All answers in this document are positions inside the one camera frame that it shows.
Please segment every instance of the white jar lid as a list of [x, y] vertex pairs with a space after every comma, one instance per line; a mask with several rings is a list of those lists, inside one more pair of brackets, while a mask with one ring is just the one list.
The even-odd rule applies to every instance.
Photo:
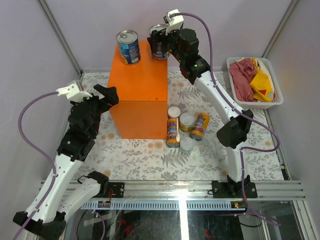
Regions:
[[180, 116], [180, 109], [177, 107], [177, 106], [172, 106], [168, 109], [168, 115], [171, 117], [171, 118], [177, 118]]
[[185, 151], [191, 151], [194, 146], [195, 141], [191, 137], [185, 136], [180, 140], [180, 148]]
[[196, 118], [193, 114], [185, 112], [180, 116], [180, 122], [185, 126], [191, 126], [195, 123]]

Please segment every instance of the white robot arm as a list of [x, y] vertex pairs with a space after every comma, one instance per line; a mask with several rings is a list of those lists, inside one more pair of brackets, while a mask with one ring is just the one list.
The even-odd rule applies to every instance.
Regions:
[[93, 88], [104, 97], [99, 99], [84, 91], [78, 81], [57, 90], [58, 96], [66, 95], [73, 107], [68, 117], [69, 129], [57, 149], [55, 173], [52, 169], [31, 205], [13, 218], [16, 224], [46, 240], [58, 239], [70, 217], [92, 197], [109, 197], [109, 178], [93, 171], [79, 188], [62, 200], [70, 180], [95, 144], [101, 114], [119, 102], [115, 87], [97, 84]]
[[[196, 33], [192, 29], [183, 28], [184, 18], [179, 13], [178, 9], [169, 11], [164, 16], [164, 21], [167, 28], [162, 30], [154, 30], [148, 42], [151, 47], [151, 52], [159, 51], [158, 45], [161, 43], [162, 51], [170, 51], [180, 63], [182, 75], [188, 79], [191, 84], [196, 86], [212, 103], [218, 112], [224, 127], [217, 132], [219, 141], [226, 147], [227, 159], [229, 165], [228, 182], [234, 185], [235, 191], [241, 190], [242, 180], [242, 165], [240, 157], [240, 149], [242, 148], [247, 133], [250, 130], [251, 121], [240, 116], [234, 110], [237, 109], [249, 117], [253, 117], [250, 110], [244, 111], [242, 107], [237, 105], [229, 94], [215, 80], [219, 89], [228, 101], [233, 103], [232, 109], [225, 99], [218, 92], [211, 77], [209, 64], [199, 55], [199, 40]], [[250, 176], [245, 173], [247, 183], [250, 182]]]

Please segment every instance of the blue can label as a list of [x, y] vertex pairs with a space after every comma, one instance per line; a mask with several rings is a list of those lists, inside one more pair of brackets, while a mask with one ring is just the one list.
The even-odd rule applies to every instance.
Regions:
[[118, 45], [121, 59], [124, 64], [130, 65], [139, 62], [141, 55], [138, 40], [130, 44], [118, 42]]

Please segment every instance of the orange box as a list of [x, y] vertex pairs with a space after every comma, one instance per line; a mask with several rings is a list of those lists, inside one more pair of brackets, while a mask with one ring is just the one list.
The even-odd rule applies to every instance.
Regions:
[[147, 41], [139, 46], [141, 60], [134, 65], [124, 64], [115, 48], [108, 87], [116, 87], [119, 104], [110, 113], [123, 139], [166, 139], [167, 60], [154, 59]]

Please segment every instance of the white wall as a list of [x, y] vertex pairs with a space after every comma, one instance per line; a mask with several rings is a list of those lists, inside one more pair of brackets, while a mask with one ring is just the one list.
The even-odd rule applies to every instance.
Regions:
[[[0, 3], [0, 239], [12, 239], [14, 214], [38, 194], [49, 164], [18, 132], [18, 117], [34, 98], [77, 79], [36, 0]], [[50, 96], [23, 118], [30, 140], [54, 156], [68, 101]]]
[[[196, 14], [209, 25], [213, 37], [213, 67], [227, 68], [231, 56], [261, 56], [291, 0], [47, 0], [83, 69], [110, 69], [116, 34], [132, 29], [146, 40], [152, 25], [164, 23], [170, 10]], [[200, 54], [209, 62], [205, 29], [185, 17], [194, 29]], [[171, 57], [169, 70], [179, 69]]]
[[301, 180], [320, 232], [320, 1], [301, 1], [269, 59], [284, 97], [271, 108], [294, 179]]

